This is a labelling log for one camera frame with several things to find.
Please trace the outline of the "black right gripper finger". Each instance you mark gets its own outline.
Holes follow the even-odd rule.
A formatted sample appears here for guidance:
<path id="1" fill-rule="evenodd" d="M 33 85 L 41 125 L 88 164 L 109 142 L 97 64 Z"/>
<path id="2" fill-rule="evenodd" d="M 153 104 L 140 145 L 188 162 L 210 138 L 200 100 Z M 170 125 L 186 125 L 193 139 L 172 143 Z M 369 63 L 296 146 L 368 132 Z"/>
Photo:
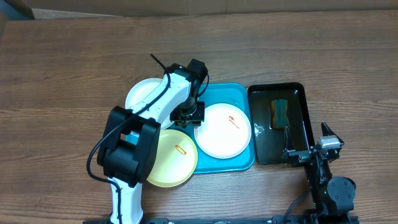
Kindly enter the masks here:
<path id="1" fill-rule="evenodd" d="M 330 129 L 330 127 L 324 121 L 321 123 L 321 129 L 322 129 L 323 136 L 335 135 L 335 133 Z"/>
<path id="2" fill-rule="evenodd" d="M 289 127 L 284 128 L 284 150 L 283 153 L 289 153 L 295 151 L 295 144 L 292 140 L 292 136 Z"/>

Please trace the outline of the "yellow plate with ketchup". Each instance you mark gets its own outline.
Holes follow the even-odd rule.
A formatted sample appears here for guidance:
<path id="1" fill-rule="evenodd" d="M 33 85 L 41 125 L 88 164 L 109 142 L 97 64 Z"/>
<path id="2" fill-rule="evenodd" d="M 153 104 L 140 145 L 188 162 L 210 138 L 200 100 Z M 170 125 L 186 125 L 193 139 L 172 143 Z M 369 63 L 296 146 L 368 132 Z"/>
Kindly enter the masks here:
<path id="1" fill-rule="evenodd" d="M 155 164 L 147 181 L 158 187 L 178 186 L 192 176 L 197 162 L 197 147 L 188 135 L 174 129 L 161 130 Z"/>

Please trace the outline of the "white plate with ketchup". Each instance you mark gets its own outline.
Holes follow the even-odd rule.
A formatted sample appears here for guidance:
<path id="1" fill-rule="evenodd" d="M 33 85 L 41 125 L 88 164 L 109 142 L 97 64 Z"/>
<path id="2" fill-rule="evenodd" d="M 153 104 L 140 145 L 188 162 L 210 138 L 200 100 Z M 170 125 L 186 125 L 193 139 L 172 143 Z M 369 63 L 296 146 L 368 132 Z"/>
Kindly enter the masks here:
<path id="1" fill-rule="evenodd" d="M 249 145 L 251 125 L 238 107 L 217 103 L 205 108 L 205 119 L 195 128 L 194 137 L 204 153 L 217 159 L 229 159 Z"/>

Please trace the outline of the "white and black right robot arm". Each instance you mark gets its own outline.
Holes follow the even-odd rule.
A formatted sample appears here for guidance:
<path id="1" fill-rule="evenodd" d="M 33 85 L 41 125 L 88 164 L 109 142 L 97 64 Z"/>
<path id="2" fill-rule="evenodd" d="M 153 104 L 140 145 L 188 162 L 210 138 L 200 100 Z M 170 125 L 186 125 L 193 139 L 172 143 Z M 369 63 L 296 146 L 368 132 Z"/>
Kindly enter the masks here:
<path id="1" fill-rule="evenodd" d="M 289 213 L 299 201 L 311 194 L 315 207 L 304 212 L 299 223 L 354 223 L 357 218 L 349 215 L 354 210 L 356 184 L 347 177 L 333 177 L 329 163 L 340 157 L 344 141 L 329 126 L 321 124 L 322 134 L 314 146 L 306 151 L 296 151 L 288 127 L 284 129 L 284 151 L 282 157 L 292 167 L 303 167 L 309 190 L 295 200 L 284 215 L 285 223 Z"/>

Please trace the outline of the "green and yellow sponge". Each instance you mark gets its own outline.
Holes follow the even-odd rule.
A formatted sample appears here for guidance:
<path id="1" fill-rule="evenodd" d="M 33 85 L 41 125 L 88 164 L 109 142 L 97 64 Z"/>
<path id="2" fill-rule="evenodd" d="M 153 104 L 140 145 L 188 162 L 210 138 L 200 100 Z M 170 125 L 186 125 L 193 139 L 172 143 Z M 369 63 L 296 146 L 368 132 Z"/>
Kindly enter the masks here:
<path id="1" fill-rule="evenodd" d="M 289 127 L 288 119 L 288 101 L 285 99 L 277 99 L 271 101 L 271 128 L 284 129 Z"/>

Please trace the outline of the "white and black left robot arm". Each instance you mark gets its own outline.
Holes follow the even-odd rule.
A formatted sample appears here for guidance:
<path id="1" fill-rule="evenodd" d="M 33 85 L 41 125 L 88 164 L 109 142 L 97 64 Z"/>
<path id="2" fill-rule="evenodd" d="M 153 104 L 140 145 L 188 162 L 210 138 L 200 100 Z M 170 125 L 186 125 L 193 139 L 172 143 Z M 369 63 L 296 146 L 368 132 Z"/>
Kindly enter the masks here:
<path id="1" fill-rule="evenodd" d="M 113 211 L 104 223 L 140 223 L 142 184 L 155 164 L 161 124 L 200 126 L 205 118 L 208 69 L 193 59 L 188 66 L 164 67 L 164 78 L 143 100 L 125 109 L 115 106 L 103 137 L 91 150 L 86 169 L 91 178 L 111 184 Z"/>

